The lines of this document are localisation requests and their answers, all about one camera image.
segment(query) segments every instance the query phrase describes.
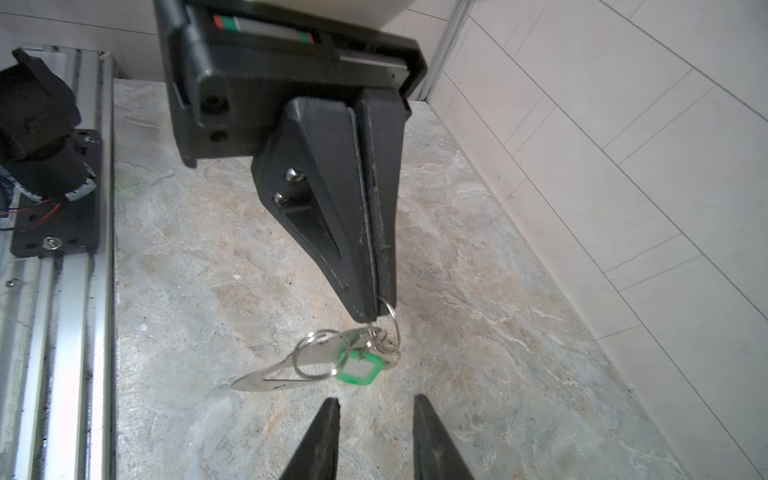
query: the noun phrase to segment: white tile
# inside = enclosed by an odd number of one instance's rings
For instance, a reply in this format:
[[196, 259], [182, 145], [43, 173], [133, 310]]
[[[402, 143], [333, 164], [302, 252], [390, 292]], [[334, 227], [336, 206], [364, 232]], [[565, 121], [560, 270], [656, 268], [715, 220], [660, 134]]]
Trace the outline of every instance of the white tile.
[[32, 9], [29, 6], [29, 2], [20, 2], [19, 0], [0, 0], [0, 12], [16, 15], [32, 15]]
[[598, 340], [692, 480], [760, 480], [644, 326]]
[[621, 164], [768, 313], [768, 123], [714, 88]]
[[133, 30], [157, 34], [152, 0], [132, 0], [127, 7], [127, 13], [134, 26]]
[[445, 116], [448, 107], [451, 106], [454, 95], [456, 95], [456, 91], [456, 86], [448, 78], [448, 75], [441, 72], [437, 85], [435, 85], [435, 90], [429, 95], [429, 104], [438, 117], [443, 118]]
[[416, 0], [408, 7], [408, 10], [448, 20], [451, 18], [455, 3], [456, 0]]
[[765, 318], [704, 257], [623, 295], [755, 467], [768, 467]]
[[402, 26], [406, 24], [407, 15], [408, 15], [408, 10], [403, 10], [402, 12], [400, 12], [389, 23], [389, 30], [387, 31], [393, 35], [402, 35]]
[[546, 94], [543, 94], [539, 98], [533, 109], [528, 112], [523, 121], [512, 132], [509, 139], [504, 143], [504, 147], [507, 149], [510, 155], [514, 156], [523, 146], [525, 141], [531, 137], [533, 132], [536, 131], [539, 126], [544, 123], [544, 119], [549, 116], [555, 108], [555, 104], [551, 98]]
[[451, 66], [453, 66], [453, 61], [456, 59], [456, 55], [458, 54], [458, 51], [462, 48], [462, 45], [464, 45], [464, 40], [467, 39], [467, 34], [469, 33], [469, 29], [472, 27], [472, 21], [467, 19], [466, 22], [464, 22], [464, 25], [462, 26], [462, 30], [458, 33], [458, 38], [456, 39], [456, 43], [453, 45], [453, 49], [451, 50], [451, 53], [448, 54], [448, 58], [445, 60], [445, 66], [442, 68], [443, 71], [448, 72], [451, 71]]
[[5, 14], [0, 14], [0, 28], [9, 31], [16, 40], [29, 43], [103, 51], [117, 47], [109, 28]]
[[499, 45], [505, 45], [533, 0], [477, 0], [471, 17]]
[[35, 17], [64, 20], [64, 14], [56, 0], [29, 0], [27, 4]]
[[612, 7], [625, 18], [630, 18], [645, 0], [617, 0]]
[[129, 10], [133, 2], [121, 0], [56, 0], [64, 20], [98, 27], [135, 30]]
[[525, 39], [531, 34], [531, 30], [533, 30], [533, 27], [536, 25], [536, 22], [538, 22], [541, 14], [544, 12], [545, 8], [547, 8], [547, 4], [549, 4], [549, 0], [531, 0], [528, 3], [528, 6], [525, 8], [525, 13], [517, 26], [515, 26], [515, 30], [512, 32], [506, 45], [504, 45], [504, 49], [512, 57], [518, 53], [518, 50], [520, 50]]
[[599, 0], [551, 0], [515, 60], [600, 147], [690, 68]]
[[603, 271], [679, 233], [559, 108], [515, 159]]
[[621, 164], [686, 108], [702, 98], [712, 87], [714, 83], [698, 70], [692, 69], [626, 130], [606, 145], [603, 151], [616, 164]]
[[607, 271], [605, 276], [621, 291], [699, 255], [699, 249], [681, 234]]
[[511, 58], [471, 22], [448, 76], [501, 141], [522, 122], [543, 93]]
[[414, 38], [419, 43], [422, 55], [430, 65], [447, 23], [445, 20], [408, 10], [406, 23], [402, 26], [402, 36]]
[[632, 22], [768, 117], [768, 2], [647, 0]]
[[594, 338], [640, 325], [531, 181], [526, 180], [515, 190], [502, 209], [531, 244]]
[[525, 175], [520, 167], [461, 92], [454, 97], [442, 121], [499, 203], [523, 183]]
[[164, 81], [157, 35], [135, 31], [114, 32], [125, 54], [128, 73], [134, 80]]

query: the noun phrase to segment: hex bolt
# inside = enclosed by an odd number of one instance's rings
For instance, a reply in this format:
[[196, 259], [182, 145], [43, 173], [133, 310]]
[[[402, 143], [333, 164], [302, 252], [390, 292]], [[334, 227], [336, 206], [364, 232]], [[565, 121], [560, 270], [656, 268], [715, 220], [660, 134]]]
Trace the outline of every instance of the hex bolt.
[[306, 175], [298, 171], [297, 169], [291, 167], [288, 170], [286, 170], [286, 181], [289, 184], [298, 184], [301, 181], [304, 181], [306, 179]]
[[46, 250], [58, 250], [64, 242], [58, 237], [46, 237], [43, 239], [43, 248]]
[[283, 205], [287, 203], [287, 201], [290, 199], [283, 194], [277, 193], [277, 194], [274, 194], [274, 196], [272, 197], [272, 200], [275, 200], [275, 203], [278, 205]]

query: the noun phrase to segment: wire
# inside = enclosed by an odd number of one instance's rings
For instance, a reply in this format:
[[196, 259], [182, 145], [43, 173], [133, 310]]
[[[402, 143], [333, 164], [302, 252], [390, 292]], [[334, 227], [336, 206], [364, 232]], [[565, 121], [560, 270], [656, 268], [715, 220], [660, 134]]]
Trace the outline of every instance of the wire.
[[24, 225], [17, 226], [17, 227], [0, 228], [0, 232], [10, 232], [10, 231], [26, 232], [29, 230], [33, 230], [37, 227], [40, 227], [43, 223], [49, 221], [60, 209], [61, 209], [61, 204], [55, 204], [54, 207], [51, 208], [48, 213], [43, 215], [43, 217], [40, 220], [35, 220], [34, 222], [25, 223]]
[[43, 200], [42, 202], [39, 202], [37, 204], [30, 205], [29, 207], [24, 207], [24, 208], [7, 208], [6, 209], [7, 211], [0, 213], [0, 217], [6, 217], [6, 216], [8, 216], [10, 214], [17, 214], [19, 212], [25, 212], [25, 211], [28, 211], [28, 210], [32, 210], [34, 208], [40, 207], [41, 205], [45, 205], [46, 203], [48, 203], [50, 201], [51, 201], [51, 199], [49, 198], [49, 199]]

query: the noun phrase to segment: keychain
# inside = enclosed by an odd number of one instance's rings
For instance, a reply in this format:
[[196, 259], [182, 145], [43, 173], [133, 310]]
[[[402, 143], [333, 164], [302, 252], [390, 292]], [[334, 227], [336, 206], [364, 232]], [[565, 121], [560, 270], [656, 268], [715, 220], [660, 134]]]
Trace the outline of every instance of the keychain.
[[[295, 389], [311, 382], [336, 377], [352, 385], [370, 385], [378, 374], [397, 365], [400, 360], [400, 329], [395, 310], [382, 300], [395, 324], [396, 343], [387, 338], [387, 332], [369, 324], [367, 327], [339, 332], [321, 329], [308, 333], [293, 351], [275, 365], [230, 379], [233, 390], [246, 392], [272, 392]], [[318, 375], [304, 372], [300, 367], [332, 363], [334, 367]], [[284, 369], [291, 369], [300, 379], [268, 379], [267, 376]]]

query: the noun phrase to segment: stone surface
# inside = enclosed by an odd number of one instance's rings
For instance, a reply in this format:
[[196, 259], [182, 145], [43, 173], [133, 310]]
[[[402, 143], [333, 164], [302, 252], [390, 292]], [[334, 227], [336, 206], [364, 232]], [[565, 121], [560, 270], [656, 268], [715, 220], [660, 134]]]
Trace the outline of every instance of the stone surface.
[[402, 360], [373, 385], [227, 378], [355, 324], [262, 208], [250, 160], [178, 157], [162, 84], [114, 87], [118, 478], [278, 478], [327, 396], [338, 478], [413, 478], [425, 393], [476, 479], [685, 478], [637, 401], [426, 104], [397, 218]]

